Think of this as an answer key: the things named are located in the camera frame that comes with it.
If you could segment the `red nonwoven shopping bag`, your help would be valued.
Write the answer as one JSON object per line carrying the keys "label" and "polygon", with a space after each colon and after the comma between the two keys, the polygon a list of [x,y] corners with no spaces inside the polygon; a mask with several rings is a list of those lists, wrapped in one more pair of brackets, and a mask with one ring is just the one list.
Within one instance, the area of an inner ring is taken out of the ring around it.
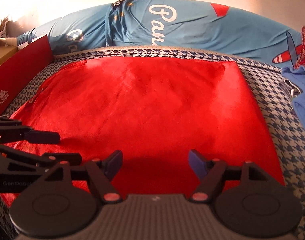
{"label": "red nonwoven shopping bag", "polygon": [[103,57],[63,66],[12,117],[60,134],[58,145],[13,142],[84,161],[123,152],[113,186],[129,194],[190,195],[188,152],[284,178],[265,119],[238,65],[165,57]]}

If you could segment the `red Kappa shoe box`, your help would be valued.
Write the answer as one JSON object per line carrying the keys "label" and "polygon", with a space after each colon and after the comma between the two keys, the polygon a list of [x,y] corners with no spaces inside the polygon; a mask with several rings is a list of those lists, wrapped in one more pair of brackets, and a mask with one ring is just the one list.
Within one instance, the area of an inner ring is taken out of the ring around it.
{"label": "red Kappa shoe box", "polygon": [[46,35],[35,39],[22,49],[18,49],[16,42],[16,38],[0,38],[0,114],[53,60]]}

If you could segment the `houndstooth blue white bedsheet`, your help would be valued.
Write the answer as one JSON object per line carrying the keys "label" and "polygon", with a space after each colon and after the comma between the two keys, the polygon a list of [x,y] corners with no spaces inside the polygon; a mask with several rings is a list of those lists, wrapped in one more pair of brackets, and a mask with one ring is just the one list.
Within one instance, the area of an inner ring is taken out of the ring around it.
{"label": "houndstooth blue white bedsheet", "polygon": [[266,120],[277,149],[286,186],[294,192],[302,204],[303,218],[296,231],[296,236],[299,239],[305,239],[305,131],[299,119],[292,113],[291,101],[283,90],[287,85],[286,80],[282,77],[281,70],[273,64],[214,51],[165,46],[161,48],[136,46],[91,49],[55,56],[53,62],[39,70],[2,113],[10,116],[24,103],[31,102],[42,82],[58,72],[64,65],[105,56],[155,56],[190,60],[235,61],[254,93]]}

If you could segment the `light blue garment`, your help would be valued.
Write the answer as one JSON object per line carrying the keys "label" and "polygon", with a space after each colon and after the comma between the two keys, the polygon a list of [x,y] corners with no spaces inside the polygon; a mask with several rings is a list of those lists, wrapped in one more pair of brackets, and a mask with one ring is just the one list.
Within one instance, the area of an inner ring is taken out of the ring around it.
{"label": "light blue garment", "polygon": [[289,80],[300,90],[300,93],[292,99],[292,105],[303,128],[305,129],[305,67],[300,66],[298,69],[293,67],[284,67],[281,73],[285,79]]}

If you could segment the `blue printed pillow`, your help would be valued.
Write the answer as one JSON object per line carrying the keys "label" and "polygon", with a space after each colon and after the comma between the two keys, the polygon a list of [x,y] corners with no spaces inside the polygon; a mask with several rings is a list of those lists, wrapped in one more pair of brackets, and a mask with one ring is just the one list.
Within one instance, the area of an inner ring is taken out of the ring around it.
{"label": "blue printed pillow", "polygon": [[47,36],[53,54],[101,47],[171,46],[204,49],[274,64],[295,65],[301,33],[226,5],[190,0],[118,0],[71,13],[17,38]]}

